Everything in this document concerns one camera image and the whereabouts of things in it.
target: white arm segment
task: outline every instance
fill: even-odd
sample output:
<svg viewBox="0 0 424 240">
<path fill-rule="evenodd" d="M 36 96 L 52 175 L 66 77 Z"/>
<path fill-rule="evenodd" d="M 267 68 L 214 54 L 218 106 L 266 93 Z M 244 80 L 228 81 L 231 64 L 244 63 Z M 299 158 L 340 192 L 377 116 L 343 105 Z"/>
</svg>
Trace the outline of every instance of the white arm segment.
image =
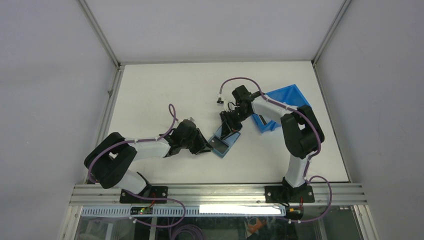
<svg viewBox="0 0 424 240">
<path fill-rule="evenodd" d="M 137 150 L 137 155 L 135 155 L 133 161 L 154 157 L 163 158 L 171 148 L 171 146 L 168 144 L 168 141 L 163 138 L 158 141 L 129 143 L 128 145 Z M 115 187 L 139 194 L 146 187 L 146 181 L 138 173 L 128 169 L 125 172 L 123 178 L 115 185 Z"/>
<path fill-rule="evenodd" d="M 284 104 L 289 108 L 297 109 L 297 106 L 291 106 Z M 257 97 L 252 102 L 253 112 L 257 115 L 262 115 L 264 117 L 270 118 L 272 121 L 277 124 L 281 124 L 281 117 L 285 114 L 292 113 L 289 110 L 286 110 L 280 106 L 267 102 L 262 97 Z M 297 188 L 305 183 L 304 171 L 308 160 L 306 158 L 300 159 L 290 155 L 290 162 L 288 163 L 288 170 L 285 174 L 285 180 L 293 187 Z"/>
</svg>

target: cable connector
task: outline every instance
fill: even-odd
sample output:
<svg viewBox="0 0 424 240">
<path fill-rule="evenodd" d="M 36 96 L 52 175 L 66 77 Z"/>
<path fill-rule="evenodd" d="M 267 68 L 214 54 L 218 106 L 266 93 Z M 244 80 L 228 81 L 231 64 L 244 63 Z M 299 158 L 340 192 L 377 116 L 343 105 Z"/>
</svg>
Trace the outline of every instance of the cable connector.
<svg viewBox="0 0 424 240">
<path fill-rule="evenodd" d="M 221 106 L 224 104 L 223 97 L 221 96 L 220 93 L 218 94 L 218 101 L 216 101 L 216 103 L 218 104 L 218 106 Z"/>
</svg>

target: blue box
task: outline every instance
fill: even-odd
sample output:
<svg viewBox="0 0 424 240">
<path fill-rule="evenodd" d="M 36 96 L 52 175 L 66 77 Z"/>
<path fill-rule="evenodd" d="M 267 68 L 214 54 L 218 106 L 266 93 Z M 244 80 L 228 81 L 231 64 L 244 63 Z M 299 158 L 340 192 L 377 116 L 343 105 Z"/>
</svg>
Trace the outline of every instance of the blue box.
<svg viewBox="0 0 424 240">
<path fill-rule="evenodd" d="M 286 103 L 292 106 L 298 106 L 298 107 L 301 107 L 303 105 L 311 106 L 309 102 L 305 99 L 301 91 L 299 90 L 298 86 L 296 86 L 296 84 L 286 86 L 274 91 L 270 91 L 266 93 L 266 95 L 270 97 L 271 99 L 274 99 L 281 103 Z M 260 117 L 257 114 L 253 114 L 252 118 L 261 133 L 264 133 L 266 131 L 274 131 L 276 128 L 281 127 L 280 124 L 267 118 L 266 116 Z"/>
</svg>

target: blue tray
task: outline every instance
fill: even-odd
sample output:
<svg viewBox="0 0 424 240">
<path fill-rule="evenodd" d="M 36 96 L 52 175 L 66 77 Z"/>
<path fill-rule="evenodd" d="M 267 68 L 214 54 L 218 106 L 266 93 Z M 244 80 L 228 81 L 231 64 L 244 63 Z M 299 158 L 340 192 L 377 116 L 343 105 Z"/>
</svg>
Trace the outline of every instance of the blue tray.
<svg viewBox="0 0 424 240">
<path fill-rule="evenodd" d="M 266 95 L 270 97 L 271 99 L 277 100 L 281 103 L 286 103 L 288 105 L 293 105 L 298 107 L 303 105 L 310 106 L 309 102 L 305 99 L 305 97 L 299 90 L 298 86 L 296 86 L 296 84 L 286 86 L 274 91 L 270 91 Z M 266 116 L 262 116 L 261 118 L 257 114 L 253 114 L 252 118 L 261 133 L 264 133 L 266 131 L 274 131 L 276 128 L 281 127 L 280 124 L 267 118 Z"/>
</svg>

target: blue plastic container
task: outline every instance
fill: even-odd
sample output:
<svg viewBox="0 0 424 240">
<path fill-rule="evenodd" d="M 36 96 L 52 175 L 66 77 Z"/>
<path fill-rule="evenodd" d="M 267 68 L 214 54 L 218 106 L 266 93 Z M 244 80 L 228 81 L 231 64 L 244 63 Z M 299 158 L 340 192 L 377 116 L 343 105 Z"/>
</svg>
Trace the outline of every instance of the blue plastic container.
<svg viewBox="0 0 424 240">
<path fill-rule="evenodd" d="M 303 105 L 310 106 L 309 102 L 305 99 L 305 97 L 299 90 L 298 86 L 296 86 L 296 84 L 286 86 L 274 91 L 270 91 L 266 95 L 270 97 L 271 99 L 277 100 L 281 103 L 286 103 L 288 105 L 293 105 L 298 107 Z M 261 118 L 257 114 L 253 114 L 252 118 L 261 133 L 264 133 L 266 131 L 274 131 L 276 128 L 281 127 L 280 124 L 267 118 L 266 116 L 262 116 Z"/>
</svg>

